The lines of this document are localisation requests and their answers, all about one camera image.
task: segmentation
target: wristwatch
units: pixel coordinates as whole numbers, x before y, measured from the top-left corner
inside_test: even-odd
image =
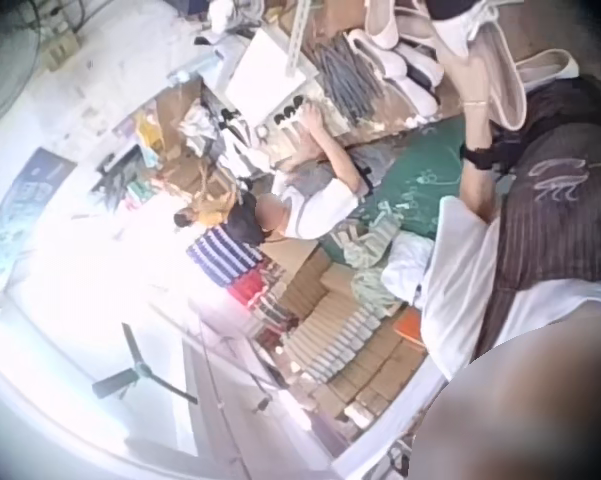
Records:
[[[460,158],[470,161],[478,170],[491,170],[493,165],[498,163],[497,157],[493,145],[490,148],[478,148],[477,150],[469,150],[466,143],[460,147]]]

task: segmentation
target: fan blade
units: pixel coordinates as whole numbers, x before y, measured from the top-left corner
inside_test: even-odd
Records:
[[[127,345],[129,345],[129,350],[131,350],[131,358],[133,358],[134,363],[144,363],[142,355],[140,355],[140,349],[136,343],[136,337],[133,336],[133,332],[131,331],[131,327],[128,324],[123,323],[122,329],[124,330],[124,336],[127,339]]]
[[[187,392],[183,392],[182,390],[174,387],[173,385],[171,385],[170,383],[168,383],[166,380],[161,379],[160,377],[158,377],[157,375],[154,375],[153,373],[149,376],[149,378],[151,380],[153,380],[154,382],[156,382],[158,385],[160,385],[161,387],[166,388],[167,390],[169,390],[171,393],[175,393],[176,395],[178,395],[179,397],[184,398],[187,402],[191,402],[194,405],[198,404],[198,399],[196,397],[194,397],[193,395],[189,395]]]
[[[116,373],[115,375],[105,378],[104,380],[100,380],[99,382],[94,383],[91,386],[93,393],[95,393],[96,397],[104,398],[109,395],[113,395],[118,390],[122,390],[124,387],[131,385],[138,381],[140,377],[135,372],[133,368],[128,368],[120,373]]]

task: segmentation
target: green cloth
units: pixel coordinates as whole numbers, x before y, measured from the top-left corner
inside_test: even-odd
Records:
[[[458,151],[464,141],[464,118],[427,125],[408,140],[380,186],[351,217],[368,225],[388,203],[394,213],[403,216],[402,230],[435,240],[440,199],[457,196],[460,188],[462,161]],[[331,235],[321,238],[320,244],[334,262],[345,263]]]

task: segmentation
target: white t-shirt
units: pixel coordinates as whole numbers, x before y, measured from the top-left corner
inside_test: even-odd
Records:
[[[308,199],[295,187],[286,185],[285,181],[284,173],[276,173],[271,193],[291,206],[289,225],[285,231],[286,237],[303,240],[319,238],[329,233],[358,206],[358,197],[337,178]]]
[[[431,265],[422,285],[421,334],[447,378],[468,365],[495,277],[500,220],[490,225],[456,197],[440,201]],[[601,302],[601,282],[552,280],[518,292],[496,345],[544,327],[584,302]]]

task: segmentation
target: poster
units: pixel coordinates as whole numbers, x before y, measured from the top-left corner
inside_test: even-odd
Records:
[[[0,204],[0,283],[6,284],[36,222],[74,168],[39,148],[11,184]]]

